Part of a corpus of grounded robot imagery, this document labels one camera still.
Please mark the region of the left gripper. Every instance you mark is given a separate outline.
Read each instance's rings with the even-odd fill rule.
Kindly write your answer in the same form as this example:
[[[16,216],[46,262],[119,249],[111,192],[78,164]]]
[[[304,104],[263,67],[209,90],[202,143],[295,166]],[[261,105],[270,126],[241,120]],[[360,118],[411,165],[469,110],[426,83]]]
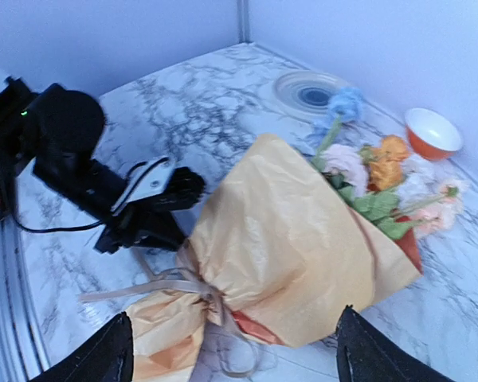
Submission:
[[[155,211],[146,201],[127,206],[118,216],[103,219],[104,229],[94,244],[100,253],[114,254],[121,248],[176,250],[186,238],[173,214]]]

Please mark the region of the pink fake flower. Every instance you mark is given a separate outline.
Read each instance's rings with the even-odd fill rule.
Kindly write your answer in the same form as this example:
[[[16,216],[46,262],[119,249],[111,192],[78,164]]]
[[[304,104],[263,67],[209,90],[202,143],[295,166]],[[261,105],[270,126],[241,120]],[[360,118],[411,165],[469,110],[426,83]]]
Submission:
[[[464,211],[463,196],[468,188],[467,181],[456,178],[445,179],[435,185],[432,191],[438,196],[438,201],[407,215],[419,222],[413,229],[416,238],[422,239],[439,231],[450,230],[457,216]]]
[[[322,173],[343,175],[344,181],[353,186],[356,197],[365,195],[369,175],[355,148],[332,144],[314,157],[314,165]]]

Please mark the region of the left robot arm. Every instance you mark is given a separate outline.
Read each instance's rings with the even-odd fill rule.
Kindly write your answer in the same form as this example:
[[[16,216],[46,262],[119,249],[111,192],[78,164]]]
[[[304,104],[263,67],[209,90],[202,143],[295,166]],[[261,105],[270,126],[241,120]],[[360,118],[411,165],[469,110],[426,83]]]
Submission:
[[[95,248],[175,251],[185,236],[169,207],[175,175],[167,156],[134,165],[126,177],[97,161],[105,114],[90,95],[52,84],[33,92],[9,77],[0,91],[0,220],[18,220],[16,178],[27,167],[52,191],[92,218]]]

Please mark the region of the blue fake flower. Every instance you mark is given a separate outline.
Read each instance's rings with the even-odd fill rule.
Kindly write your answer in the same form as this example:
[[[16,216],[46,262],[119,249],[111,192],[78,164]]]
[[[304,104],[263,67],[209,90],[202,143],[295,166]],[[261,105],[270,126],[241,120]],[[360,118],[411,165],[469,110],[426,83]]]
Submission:
[[[341,88],[330,98],[324,116],[312,124],[313,131],[306,137],[315,154],[321,154],[335,141],[343,124],[361,119],[363,104],[362,93],[353,87]]]

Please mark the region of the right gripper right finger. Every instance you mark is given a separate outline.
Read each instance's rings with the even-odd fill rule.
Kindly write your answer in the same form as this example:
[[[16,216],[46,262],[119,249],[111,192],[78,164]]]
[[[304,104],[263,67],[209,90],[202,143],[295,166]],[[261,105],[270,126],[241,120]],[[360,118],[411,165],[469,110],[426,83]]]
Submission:
[[[343,310],[335,333],[337,370],[341,381],[450,380],[404,352],[352,306]]]

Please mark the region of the orange wrapping paper sheet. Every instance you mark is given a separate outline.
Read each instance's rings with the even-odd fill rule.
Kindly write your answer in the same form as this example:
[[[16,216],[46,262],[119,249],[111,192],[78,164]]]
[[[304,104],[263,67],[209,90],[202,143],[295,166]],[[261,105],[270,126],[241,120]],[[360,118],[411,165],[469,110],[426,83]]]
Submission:
[[[187,381],[213,322],[297,348],[330,335],[420,271],[284,140],[261,135],[214,191],[178,253],[180,279],[127,308],[135,381]]]

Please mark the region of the orange fake flower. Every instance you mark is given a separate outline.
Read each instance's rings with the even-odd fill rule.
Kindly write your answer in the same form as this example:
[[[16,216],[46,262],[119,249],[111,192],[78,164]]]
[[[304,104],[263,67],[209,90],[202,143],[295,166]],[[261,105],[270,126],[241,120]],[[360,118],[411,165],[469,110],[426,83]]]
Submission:
[[[381,141],[380,147],[364,145],[359,154],[368,169],[369,190],[383,191],[405,180],[402,163],[410,156],[410,152],[401,137],[388,135]]]

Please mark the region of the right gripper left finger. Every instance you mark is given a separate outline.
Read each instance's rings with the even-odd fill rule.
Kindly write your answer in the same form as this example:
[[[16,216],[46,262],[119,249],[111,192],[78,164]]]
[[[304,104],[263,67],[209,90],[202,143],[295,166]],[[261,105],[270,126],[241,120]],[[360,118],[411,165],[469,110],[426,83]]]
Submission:
[[[64,360],[44,371],[37,382],[129,382],[134,356],[131,320],[122,312],[110,319]]]

